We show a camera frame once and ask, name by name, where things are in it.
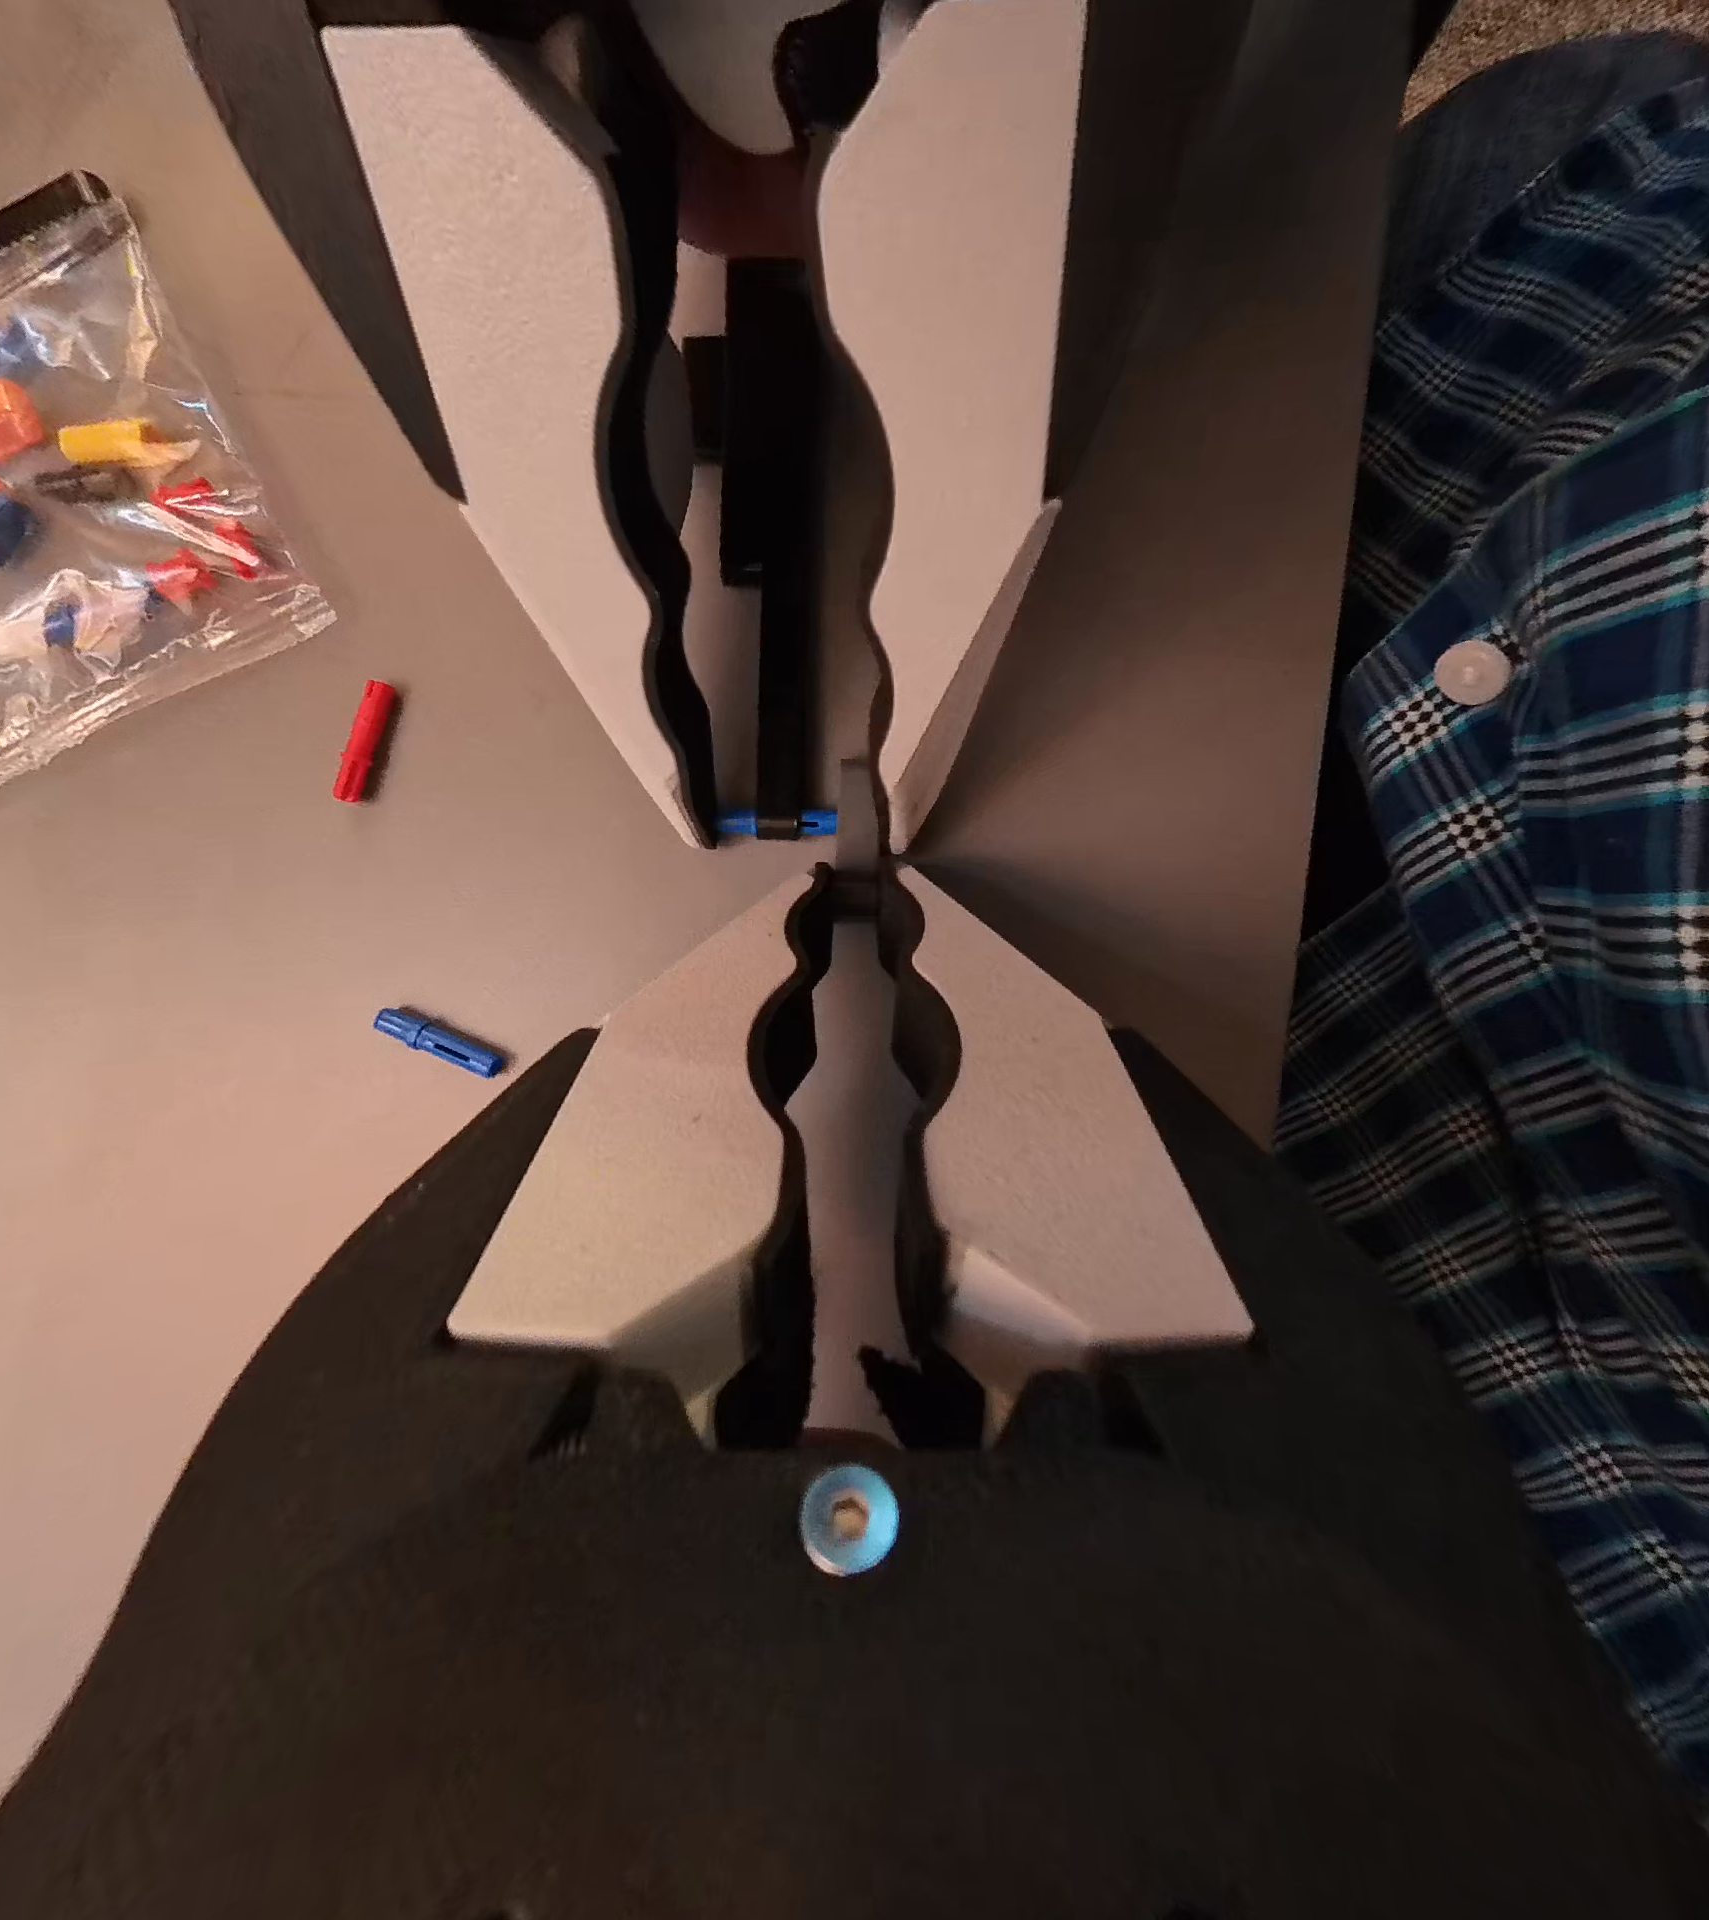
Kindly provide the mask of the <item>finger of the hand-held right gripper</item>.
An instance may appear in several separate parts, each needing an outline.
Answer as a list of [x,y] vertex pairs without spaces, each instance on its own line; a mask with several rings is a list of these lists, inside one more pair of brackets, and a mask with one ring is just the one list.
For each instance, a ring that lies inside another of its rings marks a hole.
[[1082,5],[930,5],[885,45],[825,162],[818,242],[827,322],[888,459],[867,619],[891,688],[874,773],[904,855],[1058,519],[1048,446]]
[[339,92],[465,512],[626,769],[715,843],[691,564],[649,402],[676,282],[667,129],[592,27],[330,24]]

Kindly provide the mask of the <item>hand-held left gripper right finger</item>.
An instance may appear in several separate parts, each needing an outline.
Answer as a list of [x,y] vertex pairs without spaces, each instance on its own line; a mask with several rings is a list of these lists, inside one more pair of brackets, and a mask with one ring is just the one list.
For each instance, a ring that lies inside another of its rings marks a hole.
[[897,1290],[914,1349],[1228,1349],[1252,1321],[1100,1014],[926,876],[882,884],[914,1092]]

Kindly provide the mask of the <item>red lego pin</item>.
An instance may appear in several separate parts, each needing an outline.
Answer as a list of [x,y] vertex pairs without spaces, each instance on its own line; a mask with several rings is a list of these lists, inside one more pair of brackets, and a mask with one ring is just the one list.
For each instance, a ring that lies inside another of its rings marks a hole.
[[368,797],[387,759],[387,741],[398,702],[400,695],[395,684],[366,681],[363,687],[339,754],[332,783],[335,802],[363,804]]

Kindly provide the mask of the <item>blue lego pin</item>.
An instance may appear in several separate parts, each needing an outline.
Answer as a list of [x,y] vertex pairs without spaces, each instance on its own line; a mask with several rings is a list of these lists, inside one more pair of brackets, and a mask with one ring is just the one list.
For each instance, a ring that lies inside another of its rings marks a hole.
[[407,1006],[380,1009],[372,1018],[372,1031],[410,1052],[481,1081],[490,1083],[506,1068],[506,1052]]

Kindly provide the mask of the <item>black lego beam blue pins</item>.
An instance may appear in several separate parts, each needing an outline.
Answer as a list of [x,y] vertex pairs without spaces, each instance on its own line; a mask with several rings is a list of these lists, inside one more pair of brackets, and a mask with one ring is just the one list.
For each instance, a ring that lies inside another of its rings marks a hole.
[[818,690],[827,369],[808,276],[791,256],[725,266],[722,331],[683,345],[692,459],[721,477],[722,586],[758,594],[754,804],[722,844],[811,843],[839,816],[808,804]]

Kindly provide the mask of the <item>blue plaid shirt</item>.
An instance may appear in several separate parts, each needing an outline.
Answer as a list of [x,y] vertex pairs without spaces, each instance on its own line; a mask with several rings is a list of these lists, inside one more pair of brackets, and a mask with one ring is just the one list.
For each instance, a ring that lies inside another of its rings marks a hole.
[[1276,1146],[1709,1834],[1709,41],[1401,138]]

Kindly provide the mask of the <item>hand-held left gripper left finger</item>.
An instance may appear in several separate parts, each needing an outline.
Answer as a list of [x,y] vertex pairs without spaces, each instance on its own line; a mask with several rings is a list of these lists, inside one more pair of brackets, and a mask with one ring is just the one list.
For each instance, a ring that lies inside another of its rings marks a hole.
[[451,1339],[669,1381],[715,1428],[798,1428],[817,1285],[805,1145],[827,874],[793,876],[596,1031]]

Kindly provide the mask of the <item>clear bag of lego pieces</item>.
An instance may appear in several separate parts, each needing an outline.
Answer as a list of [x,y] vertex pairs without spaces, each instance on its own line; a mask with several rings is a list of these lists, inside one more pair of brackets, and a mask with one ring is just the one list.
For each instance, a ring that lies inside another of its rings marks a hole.
[[0,789],[335,624],[193,360],[126,205],[0,209]]

